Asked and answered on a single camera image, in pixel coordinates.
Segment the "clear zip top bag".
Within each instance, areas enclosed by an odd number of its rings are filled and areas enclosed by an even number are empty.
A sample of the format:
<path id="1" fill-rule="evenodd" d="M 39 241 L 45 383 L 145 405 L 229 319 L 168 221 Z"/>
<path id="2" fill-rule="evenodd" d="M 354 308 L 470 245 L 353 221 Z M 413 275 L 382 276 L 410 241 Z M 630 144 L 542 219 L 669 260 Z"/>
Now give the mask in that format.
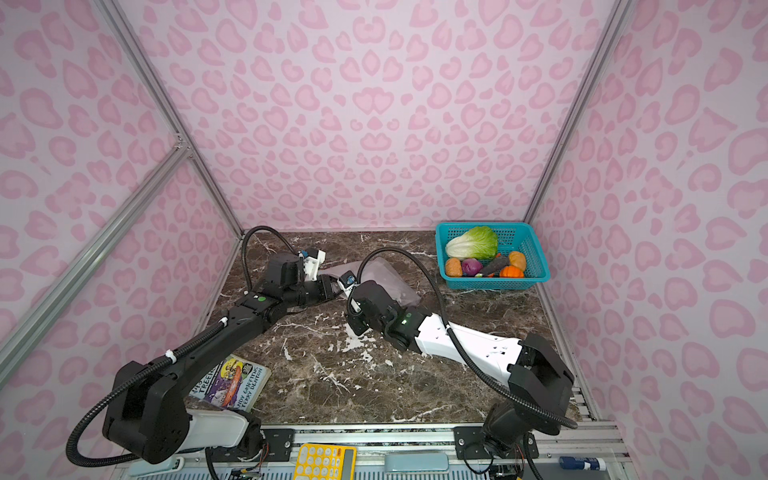
<path id="1" fill-rule="evenodd" d="M 321 269 L 319 273 L 341 279 L 347 271 L 352 271 L 356 274 L 360 264 L 360 261 L 341 264 Z M 368 280 L 377 282 L 401 306 L 416 306 L 421 301 L 421 297 L 417 292 L 403 280 L 394 267 L 383 257 L 376 257 L 366 265 L 362 281 Z"/>

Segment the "purple toy onion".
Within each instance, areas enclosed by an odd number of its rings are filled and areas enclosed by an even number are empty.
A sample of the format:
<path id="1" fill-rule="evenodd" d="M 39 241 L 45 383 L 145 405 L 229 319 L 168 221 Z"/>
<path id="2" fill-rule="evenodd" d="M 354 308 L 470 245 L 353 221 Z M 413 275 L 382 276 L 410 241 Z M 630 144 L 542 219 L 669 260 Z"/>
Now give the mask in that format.
<path id="1" fill-rule="evenodd" d="M 475 258 L 467 258 L 461 261 L 464 277 L 476 277 L 482 273 L 484 265 Z"/>

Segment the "teal plastic basket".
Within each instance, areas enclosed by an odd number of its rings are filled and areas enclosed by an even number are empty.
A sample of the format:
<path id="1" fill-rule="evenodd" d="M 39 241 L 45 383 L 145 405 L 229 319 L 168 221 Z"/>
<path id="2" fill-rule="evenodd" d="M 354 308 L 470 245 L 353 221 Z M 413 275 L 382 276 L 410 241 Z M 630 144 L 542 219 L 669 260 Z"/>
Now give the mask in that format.
<path id="1" fill-rule="evenodd" d="M 454 290 L 526 290 L 551 278 L 526 223 L 441 223 L 435 242 L 440 275 Z"/>

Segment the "orange toy pumpkin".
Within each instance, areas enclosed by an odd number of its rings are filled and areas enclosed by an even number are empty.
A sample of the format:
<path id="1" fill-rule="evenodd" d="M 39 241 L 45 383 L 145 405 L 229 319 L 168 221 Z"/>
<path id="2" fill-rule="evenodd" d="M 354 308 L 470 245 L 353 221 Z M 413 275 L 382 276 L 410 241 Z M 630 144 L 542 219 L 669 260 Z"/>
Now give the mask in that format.
<path id="1" fill-rule="evenodd" d="M 509 265 L 500 270 L 499 277 L 505 279 L 520 279 L 524 278 L 525 274 L 522 269 L 514 265 Z"/>

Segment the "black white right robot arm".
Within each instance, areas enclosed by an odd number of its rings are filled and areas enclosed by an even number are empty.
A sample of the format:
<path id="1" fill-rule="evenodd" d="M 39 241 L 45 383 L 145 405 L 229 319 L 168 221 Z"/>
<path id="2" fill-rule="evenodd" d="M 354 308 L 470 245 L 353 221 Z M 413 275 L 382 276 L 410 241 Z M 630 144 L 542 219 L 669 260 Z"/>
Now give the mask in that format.
<path id="1" fill-rule="evenodd" d="M 488 456 L 505 457 L 525 436 L 557 436 L 576 429 L 566 416 L 575 377 L 538 334 L 507 338 L 446 321 L 421 306 L 402 306 L 369 280 L 348 289 L 347 322 L 355 334 L 375 331 L 399 351 L 440 357 L 466 366 L 502 397 L 482 427 Z"/>

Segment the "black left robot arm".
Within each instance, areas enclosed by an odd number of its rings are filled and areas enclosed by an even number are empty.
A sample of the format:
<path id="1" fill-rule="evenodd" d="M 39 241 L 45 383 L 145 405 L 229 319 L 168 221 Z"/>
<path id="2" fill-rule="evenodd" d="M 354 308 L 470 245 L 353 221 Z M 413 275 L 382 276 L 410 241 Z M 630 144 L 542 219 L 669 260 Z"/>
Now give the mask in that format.
<path id="1" fill-rule="evenodd" d="M 290 311 L 335 299 L 335 278 L 318 272 L 324 260 L 315 248 L 274 255 L 255 290 L 215 325 L 147 364 L 123 366 L 106 407 L 103 436 L 150 464 L 187 450 L 232 448 L 245 459 L 259 454 L 265 442 L 261 422 L 245 408 L 221 409 L 205 419 L 203 412 L 188 410 L 185 399 L 214 367 Z"/>

